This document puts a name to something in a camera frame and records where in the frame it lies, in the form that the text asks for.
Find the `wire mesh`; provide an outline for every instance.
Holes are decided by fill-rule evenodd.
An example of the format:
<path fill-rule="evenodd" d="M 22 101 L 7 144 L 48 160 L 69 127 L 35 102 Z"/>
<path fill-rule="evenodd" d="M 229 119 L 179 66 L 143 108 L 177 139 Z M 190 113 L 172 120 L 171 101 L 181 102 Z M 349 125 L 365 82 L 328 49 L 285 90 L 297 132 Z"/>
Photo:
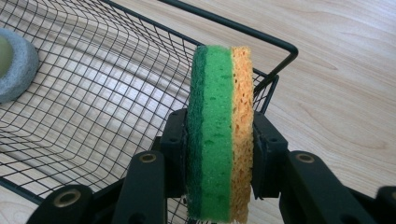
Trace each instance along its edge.
<path fill-rule="evenodd" d="M 30 88 L 0 105 L 0 182 L 30 200 L 64 185 L 98 191 L 116 182 L 188 104 L 200 43 L 130 10 L 0 0 L 0 27 L 32 42 L 40 61 Z M 255 74 L 254 84 L 264 79 Z M 256 97 L 256 110 L 267 95 Z M 182 199 L 168 200 L 169 223 L 185 223 L 186 213 Z"/>

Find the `light wood surface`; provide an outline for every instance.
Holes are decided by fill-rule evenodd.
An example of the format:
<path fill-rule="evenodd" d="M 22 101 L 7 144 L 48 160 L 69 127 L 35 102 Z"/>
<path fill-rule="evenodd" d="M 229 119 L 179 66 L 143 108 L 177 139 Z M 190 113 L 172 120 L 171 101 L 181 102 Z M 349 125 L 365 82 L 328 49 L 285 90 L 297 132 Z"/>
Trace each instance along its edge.
<path fill-rule="evenodd" d="M 281 54 L 260 41 L 156 1 L 118 3 L 206 44 L 249 44 L 264 71 Z M 396 3 L 394 1 L 185 1 L 294 44 L 266 116 L 290 150 L 320 156 L 347 186 L 370 196 L 396 185 Z M 0 220 L 35 209 L 0 188 Z M 277 200 L 252 201 L 248 223 L 282 223 Z"/>

